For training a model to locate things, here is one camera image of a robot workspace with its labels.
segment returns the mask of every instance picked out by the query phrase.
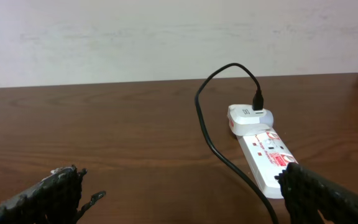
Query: wall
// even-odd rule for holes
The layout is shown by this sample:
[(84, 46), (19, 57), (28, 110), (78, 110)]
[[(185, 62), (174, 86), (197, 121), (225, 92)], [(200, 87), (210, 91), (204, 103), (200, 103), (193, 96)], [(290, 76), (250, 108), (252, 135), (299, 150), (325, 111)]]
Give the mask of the wall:
[(0, 87), (205, 78), (229, 62), (358, 72), (358, 1), (0, 0)]

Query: black cable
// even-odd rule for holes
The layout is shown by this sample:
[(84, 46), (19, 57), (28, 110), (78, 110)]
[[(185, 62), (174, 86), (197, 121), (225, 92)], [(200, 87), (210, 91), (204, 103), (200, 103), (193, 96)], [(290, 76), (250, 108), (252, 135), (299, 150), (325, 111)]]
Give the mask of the black cable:
[(198, 96), (200, 95), (201, 91), (203, 91), (203, 88), (206, 86), (206, 84), (218, 73), (220, 73), (221, 71), (231, 67), (231, 66), (237, 66), (241, 69), (243, 69), (245, 72), (248, 73), (248, 75), (251, 77), (251, 79), (253, 79), (253, 81), (255, 82), (256, 86), (257, 86), (257, 93), (255, 95), (260, 94), (260, 96), (262, 96), (262, 92), (260, 90), (260, 85), (258, 80), (254, 77), (254, 75), (247, 69), (245, 68), (243, 65), (239, 64), (239, 63), (230, 63), (228, 65), (225, 65), (223, 67), (221, 67), (220, 69), (216, 70), (214, 73), (212, 73), (205, 81), (204, 83), (200, 86), (199, 90), (196, 93), (195, 96), (195, 104), (196, 104), (196, 109), (197, 109), (197, 115), (198, 115), (198, 120), (200, 121), (200, 126), (201, 126), (201, 130), (204, 134), (204, 138), (205, 141), (207, 143), (207, 145), (209, 146), (209, 148), (212, 150), (212, 152), (215, 154), (216, 157), (218, 157), (223, 163), (225, 163), (228, 167), (230, 167), (230, 169), (232, 169), (237, 175), (239, 175), (248, 185), (249, 187), (251, 187), (251, 189), (258, 195), (258, 197), (262, 200), (262, 202), (264, 203), (264, 205), (267, 208), (267, 211), (270, 214), (270, 217), (272, 218), (272, 221), (274, 224), (278, 224), (278, 219), (276, 216), (276, 213), (274, 212), (274, 209), (272, 207), (272, 205), (270, 204), (270, 202), (267, 200), (267, 198), (265, 197), (265, 195), (259, 190), (258, 186), (256, 186), (252, 180), (249, 179), (248, 176), (245, 175), (245, 173), (243, 173), (243, 171), (241, 171), (238, 167), (236, 167), (236, 165), (234, 165), (232, 162), (230, 162), (228, 159), (226, 159), (214, 146), (214, 144), (212, 143), (211, 138), (209, 137), (208, 131), (206, 129), (205, 126), (205, 122), (204, 122), (204, 118), (203, 118), (203, 113), (201, 112), (201, 107), (200, 107), (200, 103), (198, 102)]

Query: wood grain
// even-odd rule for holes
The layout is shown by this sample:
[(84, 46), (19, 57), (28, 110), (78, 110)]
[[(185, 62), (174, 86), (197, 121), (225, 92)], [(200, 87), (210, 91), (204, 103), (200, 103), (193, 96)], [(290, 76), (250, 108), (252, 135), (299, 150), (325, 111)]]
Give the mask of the wood grain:
[[(358, 75), (261, 77), (275, 129), (307, 168), (358, 194)], [(107, 196), (80, 223), (270, 223), (250, 188), (210, 152), (193, 97), (202, 80), (0, 89), (0, 202), (51, 169), (89, 169), (83, 201)], [(227, 125), (249, 103), (249, 78), (201, 94), (216, 147), (250, 169)], [(283, 200), (271, 200), (289, 223)]]

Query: extension socket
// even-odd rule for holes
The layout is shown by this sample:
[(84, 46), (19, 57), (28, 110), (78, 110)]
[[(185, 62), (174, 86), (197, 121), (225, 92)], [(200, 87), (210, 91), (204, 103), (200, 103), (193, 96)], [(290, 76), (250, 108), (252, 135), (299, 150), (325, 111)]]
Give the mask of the extension socket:
[(275, 176), (296, 160), (274, 131), (272, 113), (254, 111), (251, 105), (231, 105), (227, 117), (259, 189), (267, 198), (283, 198)]

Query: black textured object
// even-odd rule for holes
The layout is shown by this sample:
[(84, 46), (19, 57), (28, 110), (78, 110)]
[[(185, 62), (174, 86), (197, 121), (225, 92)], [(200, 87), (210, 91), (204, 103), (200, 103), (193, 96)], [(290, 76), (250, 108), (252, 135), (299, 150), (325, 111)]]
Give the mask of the black textured object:
[(0, 224), (76, 224), (97, 200), (98, 192), (77, 211), (86, 169), (75, 166), (57, 168), (38, 184), (0, 204)]
[(291, 223), (358, 223), (358, 195), (296, 163), (276, 176)]

